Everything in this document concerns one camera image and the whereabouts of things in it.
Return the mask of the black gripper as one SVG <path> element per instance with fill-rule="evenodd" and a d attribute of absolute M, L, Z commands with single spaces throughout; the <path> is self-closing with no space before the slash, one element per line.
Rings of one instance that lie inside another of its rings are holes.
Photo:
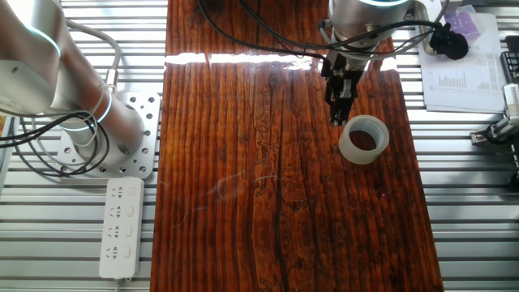
<path fill-rule="evenodd" d="M 355 99 L 358 97 L 357 82 L 365 71 L 367 61 L 346 57 L 336 50 L 329 50 L 325 56 L 321 75 L 325 78 L 337 77 L 344 79 L 343 89 L 340 95 L 340 124 L 345 124 L 350 116 L 350 111 Z M 325 90 L 325 101 L 329 105 L 329 117 L 331 122 L 338 121 L 338 108 L 336 103 L 337 82 L 328 79 Z"/>

